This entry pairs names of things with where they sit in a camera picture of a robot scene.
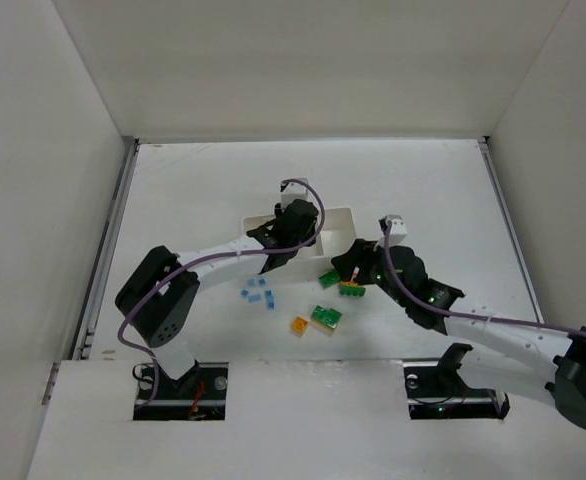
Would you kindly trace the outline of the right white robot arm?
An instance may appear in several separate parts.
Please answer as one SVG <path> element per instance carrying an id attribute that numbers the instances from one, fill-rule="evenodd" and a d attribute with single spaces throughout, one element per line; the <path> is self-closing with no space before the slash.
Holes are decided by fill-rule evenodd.
<path id="1" fill-rule="evenodd" d="M 343 280 L 379 287 L 418 326 L 456 338 L 438 365 L 445 382 L 536 400 L 586 430 L 586 327 L 454 313 L 463 291 L 430 277 L 409 247 L 357 239 L 331 264 Z"/>

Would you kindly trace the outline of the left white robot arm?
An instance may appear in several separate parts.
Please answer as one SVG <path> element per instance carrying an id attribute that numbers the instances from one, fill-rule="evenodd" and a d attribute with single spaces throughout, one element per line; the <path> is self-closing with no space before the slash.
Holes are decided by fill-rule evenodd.
<path id="1" fill-rule="evenodd" d="M 115 306 L 124 316 L 118 339 L 151 357 L 159 371 L 180 381 L 197 365 L 182 329 L 197 294 L 236 279 L 286 265 L 315 243 L 325 219 L 321 202 L 296 199 L 272 220 L 227 244 L 183 255 L 151 249 L 120 289 Z M 124 338 L 131 326 L 140 345 Z"/>

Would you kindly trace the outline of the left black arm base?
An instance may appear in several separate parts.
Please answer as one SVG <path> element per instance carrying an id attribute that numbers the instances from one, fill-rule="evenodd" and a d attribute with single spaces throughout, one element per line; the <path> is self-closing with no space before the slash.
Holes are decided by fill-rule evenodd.
<path id="1" fill-rule="evenodd" d="M 160 370 L 155 381 L 150 363 L 135 365 L 137 390 L 134 421 L 223 421 L 228 389 L 227 363 L 198 363 L 184 378 L 170 379 Z"/>

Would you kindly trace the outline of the green long lego brick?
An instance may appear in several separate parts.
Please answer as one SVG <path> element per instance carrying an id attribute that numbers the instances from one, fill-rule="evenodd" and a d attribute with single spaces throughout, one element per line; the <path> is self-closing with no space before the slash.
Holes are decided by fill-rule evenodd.
<path id="1" fill-rule="evenodd" d="M 318 282 L 323 289 L 330 288 L 340 282 L 340 275 L 336 270 L 330 270 L 322 274 Z"/>

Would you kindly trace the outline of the small orange lego brick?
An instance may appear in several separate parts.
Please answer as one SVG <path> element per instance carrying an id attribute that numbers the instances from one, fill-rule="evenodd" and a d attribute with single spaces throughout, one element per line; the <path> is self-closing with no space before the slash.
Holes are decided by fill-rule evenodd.
<path id="1" fill-rule="evenodd" d="M 309 322 L 307 320 L 301 317 L 297 317 L 291 323 L 290 328 L 294 334 L 302 336 L 306 332 L 308 325 Z"/>

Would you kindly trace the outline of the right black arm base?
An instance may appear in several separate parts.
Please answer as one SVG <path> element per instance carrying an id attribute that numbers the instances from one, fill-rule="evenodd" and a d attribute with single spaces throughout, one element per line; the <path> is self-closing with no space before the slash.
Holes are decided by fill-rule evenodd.
<path id="1" fill-rule="evenodd" d="M 507 394 L 471 388 L 460 377 L 461 361 L 473 350 L 454 343 L 439 359 L 403 364 L 411 420 L 504 420 L 510 411 Z"/>

